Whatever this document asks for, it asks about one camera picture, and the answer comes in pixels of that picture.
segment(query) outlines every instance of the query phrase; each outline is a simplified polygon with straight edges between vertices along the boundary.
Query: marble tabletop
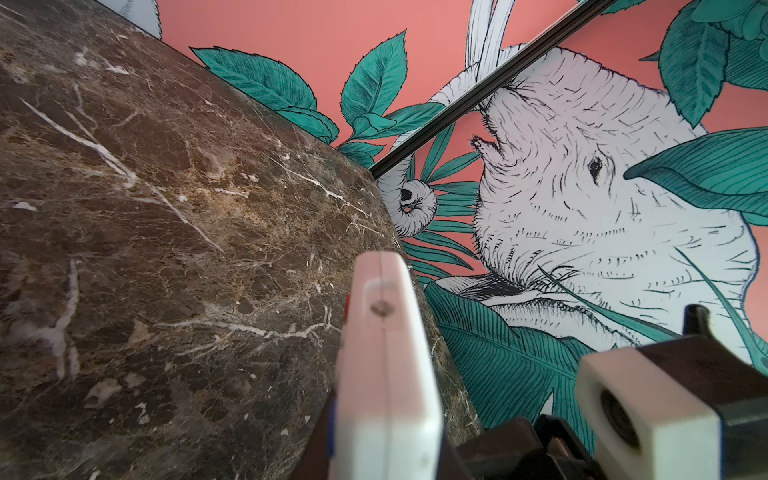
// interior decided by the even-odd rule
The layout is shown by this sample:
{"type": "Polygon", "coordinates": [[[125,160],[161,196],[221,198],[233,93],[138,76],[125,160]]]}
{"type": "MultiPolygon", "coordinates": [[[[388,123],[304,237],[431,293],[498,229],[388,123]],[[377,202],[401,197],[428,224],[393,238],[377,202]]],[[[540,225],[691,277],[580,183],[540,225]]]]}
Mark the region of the marble tabletop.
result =
{"type": "Polygon", "coordinates": [[[402,252],[368,172],[97,2],[0,0],[0,66],[0,478],[287,477],[402,252]]]}

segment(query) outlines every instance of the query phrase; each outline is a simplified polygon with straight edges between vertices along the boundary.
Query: wall mural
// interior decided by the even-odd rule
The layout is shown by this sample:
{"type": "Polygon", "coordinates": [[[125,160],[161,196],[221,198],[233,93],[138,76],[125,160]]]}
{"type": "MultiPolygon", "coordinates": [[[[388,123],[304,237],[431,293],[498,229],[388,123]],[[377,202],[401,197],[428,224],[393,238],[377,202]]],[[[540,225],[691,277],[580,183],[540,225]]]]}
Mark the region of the wall mural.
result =
{"type": "MultiPolygon", "coordinates": [[[[134,22],[160,36],[154,0],[103,3],[129,14],[145,5],[154,16],[142,21],[156,25],[134,22]]],[[[619,0],[604,15],[644,3],[619,0]]],[[[408,74],[406,31],[375,46],[341,91],[353,131],[343,141],[288,65],[192,51],[369,167],[384,149],[371,140],[401,144],[520,49],[502,48],[514,6],[472,2],[465,69],[421,104],[390,108],[408,74]]],[[[689,303],[705,305],[716,337],[768,375],[768,344],[744,308],[759,266],[754,228],[768,226],[768,117],[713,133],[701,124],[725,84],[768,90],[768,2],[693,0],[641,60],[657,63],[664,90],[554,48],[379,180],[486,428],[550,412],[591,448],[574,398],[579,359],[679,336],[689,303]],[[482,125],[467,120],[478,114],[482,125]]]]}

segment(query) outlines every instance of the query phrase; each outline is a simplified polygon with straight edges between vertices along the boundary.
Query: round black hole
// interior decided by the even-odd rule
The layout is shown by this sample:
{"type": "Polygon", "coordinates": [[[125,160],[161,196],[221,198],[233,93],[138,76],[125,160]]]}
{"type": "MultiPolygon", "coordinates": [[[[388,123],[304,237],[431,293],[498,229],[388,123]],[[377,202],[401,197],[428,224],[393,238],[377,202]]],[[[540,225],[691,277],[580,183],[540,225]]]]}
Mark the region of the round black hole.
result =
{"type": "Polygon", "coordinates": [[[603,390],[600,394],[600,403],[603,405],[603,412],[608,418],[608,423],[613,427],[622,440],[633,449],[640,448],[640,442],[637,440],[637,433],[634,431],[632,421],[630,421],[624,407],[621,406],[613,393],[603,390]]]}

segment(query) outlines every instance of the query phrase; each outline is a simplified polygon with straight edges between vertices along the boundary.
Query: metal rail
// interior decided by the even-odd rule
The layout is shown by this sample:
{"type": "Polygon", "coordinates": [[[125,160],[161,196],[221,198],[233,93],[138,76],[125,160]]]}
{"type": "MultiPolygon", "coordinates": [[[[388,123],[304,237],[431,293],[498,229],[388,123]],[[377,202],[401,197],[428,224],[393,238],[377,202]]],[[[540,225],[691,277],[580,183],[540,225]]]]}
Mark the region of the metal rail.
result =
{"type": "Polygon", "coordinates": [[[369,171],[373,178],[378,180],[395,165],[413,155],[422,145],[457,121],[462,115],[470,112],[477,104],[491,96],[493,92],[509,83],[511,79],[531,66],[542,55],[558,46],[614,2],[616,0],[584,0],[573,7],[560,20],[531,40],[517,55],[507,60],[457,101],[444,108],[426,125],[418,129],[408,140],[402,142],[384,158],[372,165],[369,171]]]}

